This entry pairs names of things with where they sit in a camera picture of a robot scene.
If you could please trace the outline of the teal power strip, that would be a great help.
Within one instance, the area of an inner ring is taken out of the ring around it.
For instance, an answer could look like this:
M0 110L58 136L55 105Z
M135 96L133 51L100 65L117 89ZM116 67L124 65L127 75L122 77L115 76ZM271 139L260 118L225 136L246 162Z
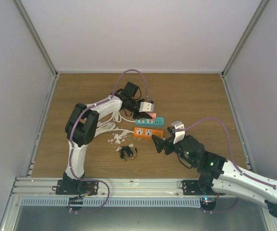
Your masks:
M164 118L157 116L154 119L136 119L136 126L138 127L163 127L164 126Z

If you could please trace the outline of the pink plug adapter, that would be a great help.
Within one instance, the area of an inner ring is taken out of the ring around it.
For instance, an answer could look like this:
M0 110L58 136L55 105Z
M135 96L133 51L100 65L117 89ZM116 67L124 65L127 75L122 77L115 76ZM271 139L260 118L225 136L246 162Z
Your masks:
M155 120L157 117L156 113L148 113L148 115L151 117L151 120Z

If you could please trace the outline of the black adapter with cable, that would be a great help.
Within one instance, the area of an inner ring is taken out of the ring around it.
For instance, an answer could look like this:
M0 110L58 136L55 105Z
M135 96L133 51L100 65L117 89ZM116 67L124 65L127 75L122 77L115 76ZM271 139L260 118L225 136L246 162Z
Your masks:
M138 156L138 150L134 146L122 146L119 149L119 155L121 159L127 160L135 160Z

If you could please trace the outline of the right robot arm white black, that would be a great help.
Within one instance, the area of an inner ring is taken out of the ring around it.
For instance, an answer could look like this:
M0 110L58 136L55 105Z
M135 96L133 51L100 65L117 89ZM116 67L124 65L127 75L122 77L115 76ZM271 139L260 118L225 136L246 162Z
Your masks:
M205 150L203 144L187 135L175 142L172 136L166 140L152 135L158 153L175 153L189 167L200 174L198 191L201 194L228 194L253 202L268 209L277 218L277 180L256 174L235 165L232 161Z

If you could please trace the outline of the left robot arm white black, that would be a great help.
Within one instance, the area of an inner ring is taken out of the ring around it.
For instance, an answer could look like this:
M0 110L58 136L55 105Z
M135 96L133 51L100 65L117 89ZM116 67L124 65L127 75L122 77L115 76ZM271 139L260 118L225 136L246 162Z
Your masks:
M154 111L153 101L134 98L139 87L128 82L123 89L113 91L108 97L92 104L75 105L65 126L69 143L69 156L63 180L68 181L67 189L72 194L83 191L84 160L88 145L94 139L98 121L103 117L128 110L134 119L151 119L149 113Z

